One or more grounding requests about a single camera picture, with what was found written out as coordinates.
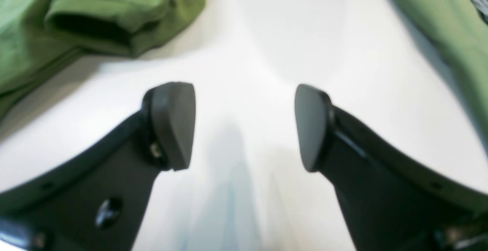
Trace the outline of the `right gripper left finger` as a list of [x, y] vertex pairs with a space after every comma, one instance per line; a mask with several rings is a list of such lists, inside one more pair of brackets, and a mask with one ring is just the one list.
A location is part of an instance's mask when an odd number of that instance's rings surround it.
[[168, 82], [61, 166], [1, 193], [1, 242], [25, 251], [130, 251], [153, 184], [190, 166], [194, 86]]

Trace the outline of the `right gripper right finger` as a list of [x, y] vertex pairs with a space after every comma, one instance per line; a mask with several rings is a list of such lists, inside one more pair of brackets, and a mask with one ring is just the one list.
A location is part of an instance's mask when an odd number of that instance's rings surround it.
[[300, 84], [294, 112], [308, 172], [333, 184], [358, 251], [486, 251], [487, 195], [411, 159]]

